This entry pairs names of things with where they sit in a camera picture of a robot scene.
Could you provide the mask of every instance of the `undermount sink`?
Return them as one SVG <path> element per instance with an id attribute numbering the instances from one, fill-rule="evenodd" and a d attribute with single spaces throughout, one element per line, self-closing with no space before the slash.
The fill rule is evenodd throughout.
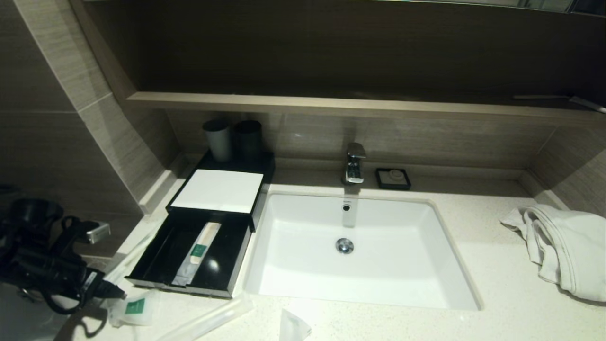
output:
<path id="1" fill-rule="evenodd" d="M 257 233 L 250 293 L 479 309 L 428 202 L 273 194 Z"/>

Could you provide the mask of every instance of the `chrome faucet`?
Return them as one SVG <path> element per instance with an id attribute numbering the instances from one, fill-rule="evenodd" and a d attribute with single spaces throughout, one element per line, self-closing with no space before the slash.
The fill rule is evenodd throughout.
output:
<path id="1" fill-rule="evenodd" d="M 366 158 L 366 151 L 359 143 L 347 145 L 347 159 L 345 161 L 345 176 L 341 179 L 346 185 L 363 183 L 362 159 Z"/>

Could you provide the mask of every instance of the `white towel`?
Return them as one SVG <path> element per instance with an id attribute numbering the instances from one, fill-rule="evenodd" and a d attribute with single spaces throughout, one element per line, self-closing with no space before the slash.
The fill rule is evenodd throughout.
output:
<path id="1" fill-rule="evenodd" d="M 582 299 L 606 302 L 606 219 L 537 204 L 514 209 L 501 223 L 520 231 L 539 277 Z"/>

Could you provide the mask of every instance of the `shelf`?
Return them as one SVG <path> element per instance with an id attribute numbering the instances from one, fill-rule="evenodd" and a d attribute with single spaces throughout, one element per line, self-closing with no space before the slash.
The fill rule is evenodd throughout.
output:
<path id="1" fill-rule="evenodd" d="M 136 92 L 128 97 L 126 102 L 132 108 L 292 113 L 391 119 L 487 120 L 551 126 L 606 127 L 606 115 L 582 109 L 567 101 L 549 101 L 547 105 L 550 107 L 539 107 L 520 105 L 536 104 L 534 102 L 503 98 L 489 100 L 484 98 L 476 103 L 449 103 L 443 101 Z"/>

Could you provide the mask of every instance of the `soap dish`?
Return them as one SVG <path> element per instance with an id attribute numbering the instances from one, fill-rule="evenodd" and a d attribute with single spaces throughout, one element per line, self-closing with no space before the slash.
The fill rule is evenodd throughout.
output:
<path id="1" fill-rule="evenodd" d="M 377 168 L 375 172 L 379 188 L 407 191 L 410 189 L 410 179 L 406 170 L 392 168 Z"/>

